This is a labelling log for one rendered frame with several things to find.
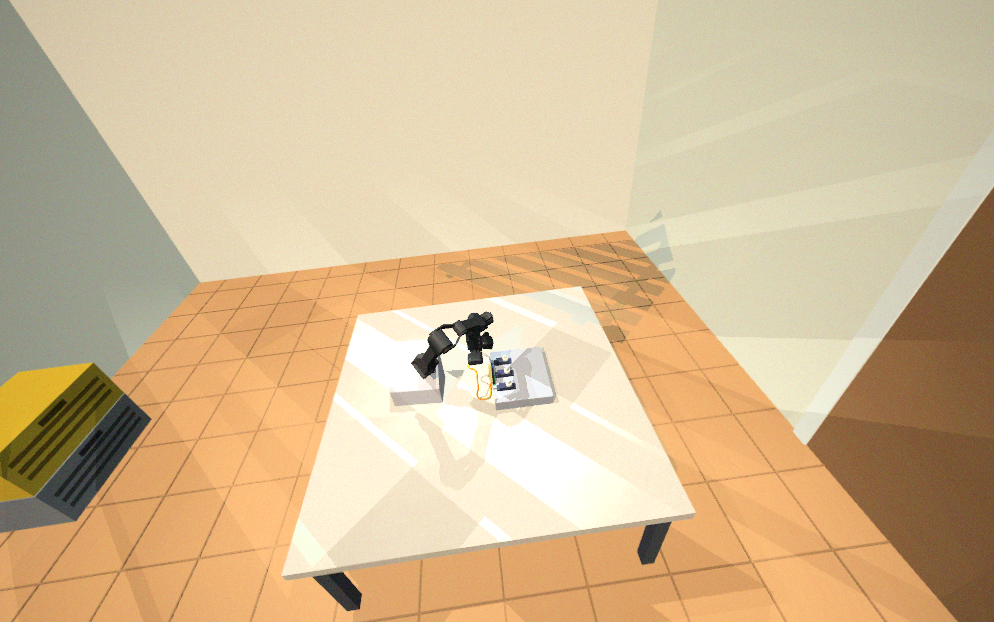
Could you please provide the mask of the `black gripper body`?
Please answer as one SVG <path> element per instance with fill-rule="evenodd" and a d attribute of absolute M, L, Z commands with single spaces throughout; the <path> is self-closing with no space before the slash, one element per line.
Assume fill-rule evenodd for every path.
<path fill-rule="evenodd" d="M 483 364 L 483 355 L 481 351 L 479 352 L 479 344 L 481 334 L 475 339 L 468 339 L 466 337 L 467 349 L 470 350 L 471 354 L 468 357 L 468 365 L 478 365 Z"/>

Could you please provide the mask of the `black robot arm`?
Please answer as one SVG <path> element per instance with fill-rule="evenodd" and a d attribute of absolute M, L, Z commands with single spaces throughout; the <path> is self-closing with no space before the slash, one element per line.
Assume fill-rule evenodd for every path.
<path fill-rule="evenodd" d="M 411 364 L 422 379 L 425 379 L 430 374 L 436 372 L 435 368 L 439 363 L 437 357 L 441 354 L 446 354 L 448 351 L 453 349 L 458 344 L 461 336 L 465 334 L 468 339 L 475 339 L 479 336 L 479 333 L 486 330 L 488 328 L 487 326 L 493 322 L 493 314 L 485 311 L 481 315 L 478 313 L 471 313 L 466 320 L 458 320 L 453 324 L 442 324 L 429 334 L 427 339 L 429 347 L 426 352 L 417 354 Z M 442 330 L 451 328 L 458 335 L 454 345 Z M 493 338 L 488 332 L 484 332 L 480 337 L 478 344 L 479 352 L 482 351 L 482 349 L 491 350 L 494 344 Z"/>

